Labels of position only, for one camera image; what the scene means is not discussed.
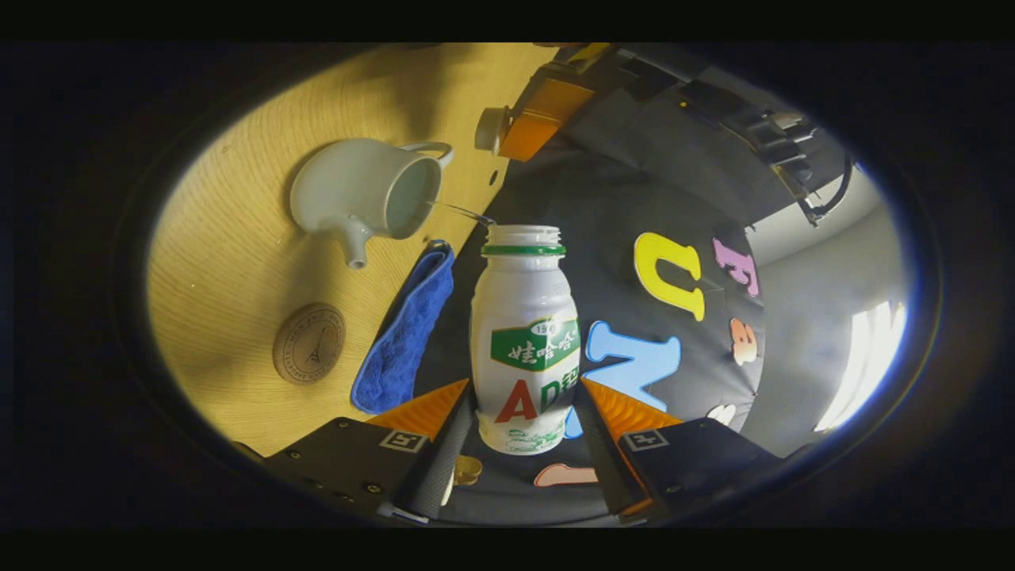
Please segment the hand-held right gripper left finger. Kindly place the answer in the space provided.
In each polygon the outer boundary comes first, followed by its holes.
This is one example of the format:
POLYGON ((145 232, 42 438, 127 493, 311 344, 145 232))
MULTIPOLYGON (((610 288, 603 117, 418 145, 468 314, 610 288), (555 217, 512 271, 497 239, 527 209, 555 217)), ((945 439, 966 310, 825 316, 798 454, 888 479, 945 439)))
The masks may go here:
POLYGON ((369 420, 328 420, 262 466, 343 517, 433 523, 454 487, 474 408, 473 384, 461 379, 369 420))

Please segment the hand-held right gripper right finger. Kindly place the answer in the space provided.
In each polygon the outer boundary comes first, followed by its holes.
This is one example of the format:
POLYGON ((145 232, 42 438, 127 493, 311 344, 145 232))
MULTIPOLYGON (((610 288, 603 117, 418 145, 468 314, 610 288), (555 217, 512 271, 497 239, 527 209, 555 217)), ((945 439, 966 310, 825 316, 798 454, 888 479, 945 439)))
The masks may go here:
POLYGON ((624 527, 715 527, 782 469, 715 419, 674 418, 587 378, 573 407, 607 509, 624 527))

